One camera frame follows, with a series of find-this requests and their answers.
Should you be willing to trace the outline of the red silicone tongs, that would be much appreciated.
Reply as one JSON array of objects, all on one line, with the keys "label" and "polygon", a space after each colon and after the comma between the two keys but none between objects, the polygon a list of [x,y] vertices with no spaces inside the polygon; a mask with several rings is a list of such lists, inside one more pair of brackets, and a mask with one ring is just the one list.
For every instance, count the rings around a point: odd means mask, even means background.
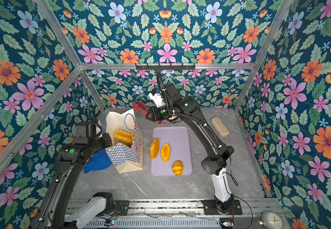
[{"label": "red silicone tongs", "polygon": [[147,106],[139,101],[139,102],[133,102],[133,108],[135,111],[137,112],[140,112],[141,114],[143,114],[145,116],[145,118],[147,120],[150,120],[152,122],[156,122],[157,124],[160,124],[160,125],[165,125],[165,122],[164,121],[155,121],[151,115],[151,113],[149,112]]}]

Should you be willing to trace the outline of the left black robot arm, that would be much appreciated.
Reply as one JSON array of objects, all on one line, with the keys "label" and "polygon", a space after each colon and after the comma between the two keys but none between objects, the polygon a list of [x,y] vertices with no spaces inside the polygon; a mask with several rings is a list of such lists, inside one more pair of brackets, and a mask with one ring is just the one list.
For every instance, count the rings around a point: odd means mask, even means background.
[{"label": "left black robot arm", "polygon": [[88,159],[98,151],[112,146],[108,133],[94,137],[79,138],[78,144],[65,145],[54,164],[55,176],[50,183],[44,200],[32,219],[30,229],[82,229],[97,216],[115,212],[113,195],[98,192],[75,213],[66,216],[67,206]]}]

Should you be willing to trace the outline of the yellow oval bread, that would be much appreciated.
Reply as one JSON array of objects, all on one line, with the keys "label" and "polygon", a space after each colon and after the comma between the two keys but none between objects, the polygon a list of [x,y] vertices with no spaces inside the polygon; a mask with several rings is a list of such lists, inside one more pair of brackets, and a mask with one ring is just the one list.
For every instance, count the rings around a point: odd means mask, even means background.
[{"label": "yellow oval bread", "polygon": [[161,156],[163,161],[168,161],[170,157],[170,146],[169,144],[164,144],[161,149]]}]

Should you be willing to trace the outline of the oval orange bread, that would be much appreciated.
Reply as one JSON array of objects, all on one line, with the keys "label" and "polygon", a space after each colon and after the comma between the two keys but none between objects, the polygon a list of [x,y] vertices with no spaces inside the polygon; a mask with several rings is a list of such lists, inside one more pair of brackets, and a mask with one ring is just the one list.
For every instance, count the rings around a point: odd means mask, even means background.
[{"label": "oval orange bread", "polygon": [[157,138],[154,138],[149,150],[151,159],[155,159],[159,153],[159,140]]}]

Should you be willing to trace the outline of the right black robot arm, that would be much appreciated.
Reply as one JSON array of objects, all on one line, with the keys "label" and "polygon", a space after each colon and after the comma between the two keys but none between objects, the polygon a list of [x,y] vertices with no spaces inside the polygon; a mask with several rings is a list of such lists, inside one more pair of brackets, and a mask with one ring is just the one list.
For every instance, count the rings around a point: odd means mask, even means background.
[{"label": "right black robot arm", "polygon": [[198,103],[190,96],[174,99],[172,102],[160,107],[153,106],[148,109],[146,119],[153,122],[170,120],[176,116],[184,121],[205,148],[207,157],[201,162],[205,172],[211,175],[215,188],[215,207],[221,214],[230,211],[234,195],[232,194],[226,178],[227,160],[234,153],[232,146],[227,146],[207,123]]}]

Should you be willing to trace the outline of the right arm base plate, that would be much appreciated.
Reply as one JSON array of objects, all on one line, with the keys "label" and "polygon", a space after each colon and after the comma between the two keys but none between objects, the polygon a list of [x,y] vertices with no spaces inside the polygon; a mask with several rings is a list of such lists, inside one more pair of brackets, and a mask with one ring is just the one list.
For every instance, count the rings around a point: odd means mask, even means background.
[{"label": "right arm base plate", "polygon": [[205,199],[201,203],[204,207],[205,215],[242,215],[240,201],[234,200],[221,203],[215,199]]}]

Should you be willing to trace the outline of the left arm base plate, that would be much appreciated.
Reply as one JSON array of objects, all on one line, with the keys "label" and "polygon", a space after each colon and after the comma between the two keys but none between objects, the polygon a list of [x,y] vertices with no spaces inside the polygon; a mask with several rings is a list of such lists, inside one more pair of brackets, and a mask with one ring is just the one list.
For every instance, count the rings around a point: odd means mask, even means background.
[{"label": "left arm base plate", "polygon": [[115,200],[104,211],[97,214],[97,217],[112,217],[112,216],[126,216],[129,210],[130,201]]}]

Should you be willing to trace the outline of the small croissant bread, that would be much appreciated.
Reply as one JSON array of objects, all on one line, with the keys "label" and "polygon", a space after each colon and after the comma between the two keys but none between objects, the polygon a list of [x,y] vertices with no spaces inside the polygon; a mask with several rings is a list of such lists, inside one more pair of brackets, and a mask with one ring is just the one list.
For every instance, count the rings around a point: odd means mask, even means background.
[{"label": "small croissant bread", "polygon": [[183,169],[183,163],[180,160],[174,162],[172,170],[176,176],[181,176],[183,174]]}]

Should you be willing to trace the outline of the square toast bread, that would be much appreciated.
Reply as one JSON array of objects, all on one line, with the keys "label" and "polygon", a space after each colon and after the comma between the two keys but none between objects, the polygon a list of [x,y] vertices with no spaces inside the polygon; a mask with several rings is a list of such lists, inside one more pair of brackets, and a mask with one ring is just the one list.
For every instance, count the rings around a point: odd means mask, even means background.
[{"label": "square toast bread", "polygon": [[124,145],[131,146],[135,139],[135,133],[128,133],[122,130],[115,130],[114,132],[114,138],[118,139],[120,143]]}]

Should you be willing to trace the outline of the checkered paper bag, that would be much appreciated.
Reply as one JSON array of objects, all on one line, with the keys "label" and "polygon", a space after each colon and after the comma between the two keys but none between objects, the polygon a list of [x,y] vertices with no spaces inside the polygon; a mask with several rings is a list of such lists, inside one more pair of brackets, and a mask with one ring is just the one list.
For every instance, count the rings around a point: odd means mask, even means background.
[{"label": "checkered paper bag", "polygon": [[123,113],[109,111],[102,116],[101,124],[112,140],[106,149],[118,173],[143,169],[143,135],[134,110]]}]

